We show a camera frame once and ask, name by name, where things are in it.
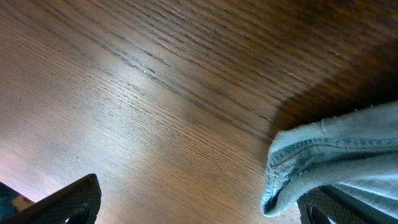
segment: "denim fabric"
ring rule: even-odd
[[[279,132],[266,176],[261,207],[268,217],[331,184],[398,218],[398,102]]]

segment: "brown wooden tabletop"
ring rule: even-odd
[[[300,223],[261,213],[268,147],[390,96],[397,10],[2,0],[0,181],[38,201],[95,173],[97,223]]]

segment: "blue cloth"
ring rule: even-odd
[[[398,219],[398,102],[279,132],[267,163],[265,216],[333,185]]]

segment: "folded cloth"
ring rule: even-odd
[[[261,207],[268,217],[332,185],[398,219],[398,102],[279,132],[266,177]]]

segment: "wood grain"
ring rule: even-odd
[[[276,132],[393,100],[396,1],[0,1],[0,179],[88,173],[98,223],[300,223],[259,207]]]

